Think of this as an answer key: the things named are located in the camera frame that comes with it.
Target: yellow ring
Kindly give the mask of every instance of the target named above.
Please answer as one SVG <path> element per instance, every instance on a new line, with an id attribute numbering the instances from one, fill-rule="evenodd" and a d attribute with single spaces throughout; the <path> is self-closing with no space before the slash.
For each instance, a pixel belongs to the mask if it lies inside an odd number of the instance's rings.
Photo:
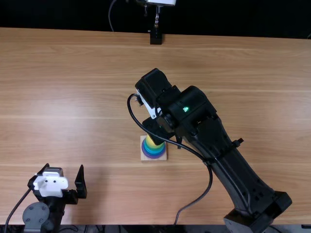
<path id="1" fill-rule="evenodd" d="M 160 145 L 157 146 L 153 142 L 153 140 L 151 139 L 151 137 L 149 135 L 147 135 L 147 137 L 146 137 L 146 143 L 147 143 L 148 147 L 153 148 L 153 149 L 158 149 L 163 145 L 163 143 L 161 143 Z"/>

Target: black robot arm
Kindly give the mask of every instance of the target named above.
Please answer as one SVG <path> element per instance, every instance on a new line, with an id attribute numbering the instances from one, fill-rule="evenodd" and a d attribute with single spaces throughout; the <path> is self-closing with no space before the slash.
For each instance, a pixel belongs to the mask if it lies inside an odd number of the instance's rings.
<path id="1" fill-rule="evenodd" d="M 164 138 L 187 140 L 222 182 L 235 206 L 224 218 L 232 232 L 262 233 L 292 204 L 286 192 L 274 191 L 252 170 L 237 150 L 243 140 L 230 140 L 215 108 L 197 87 L 180 92 L 158 69 L 135 87 L 151 115 L 143 125 Z"/>
<path id="2" fill-rule="evenodd" d="M 75 180 L 76 190 L 67 190 L 68 181 L 60 167 L 46 164 L 28 181 L 39 202 L 29 205 L 23 213 L 25 233 L 58 233 L 66 204 L 78 204 L 87 196 L 84 167 L 80 166 Z"/>

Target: black clamp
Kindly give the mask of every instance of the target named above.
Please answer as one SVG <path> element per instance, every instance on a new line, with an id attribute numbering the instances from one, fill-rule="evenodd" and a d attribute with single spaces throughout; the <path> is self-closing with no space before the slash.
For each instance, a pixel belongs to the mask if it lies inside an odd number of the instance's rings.
<path id="1" fill-rule="evenodd" d="M 211 158 L 211 159 L 206 159 L 203 161 L 203 163 L 206 165 L 206 166 L 210 166 L 212 165 L 213 163 L 216 163 L 218 161 L 220 161 L 225 155 L 227 155 L 230 151 L 232 151 L 233 149 L 235 148 L 238 148 L 241 143 L 243 142 L 244 140 L 242 138 L 238 139 L 238 140 L 234 140 L 231 144 L 231 146 L 229 146 L 228 148 L 226 149 L 221 149 L 220 151 L 222 151 L 220 153 L 219 156 L 215 157 L 215 158 Z"/>

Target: wooden base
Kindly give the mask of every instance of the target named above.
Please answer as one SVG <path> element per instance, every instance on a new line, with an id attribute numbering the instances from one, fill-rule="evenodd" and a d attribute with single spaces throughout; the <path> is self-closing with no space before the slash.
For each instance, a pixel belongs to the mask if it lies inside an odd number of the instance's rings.
<path id="1" fill-rule="evenodd" d="M 140 159 L 141 161 L 166 161 L 167 160 L 167 145 L 166 145 L 166 142 L 165 143 L 165 152 L 164 154 L 157 158 L 157 159 L 151 159 L 151 158 L 148 158 L 141 150 L 141 145 L 142 145 L 142 142 L 144 141 L 144 139 L 146 138 L 146 135 L 143 135 L 143 136 L 140 136 Z"/>

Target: table surface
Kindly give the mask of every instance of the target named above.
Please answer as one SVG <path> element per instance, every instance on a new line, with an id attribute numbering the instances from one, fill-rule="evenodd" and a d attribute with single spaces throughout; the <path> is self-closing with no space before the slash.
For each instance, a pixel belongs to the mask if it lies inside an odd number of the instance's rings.
<path id="1" fill-rule="evenodd" d="M 0 223 L 46 163 L 74 188 L 85 166 L 86 200 L 63 224 L 172 224 L 206 188 L 205 166 L 168 146 L 166 162 L 140 161 L 140 136 L 126 107 L 153 68 L 180 90 L 195 85 L 218 111 L 254 171 L 292 206 L 276 224 L 311 219 L 311 41 L 278 38 L 0 29 Z M 144 120 L 148 113 L 133 102 Z M 22 223 L 30 194 L 11 219 Z M 233 209 L 215 177 L 180 224 L 222 224 Z"/>

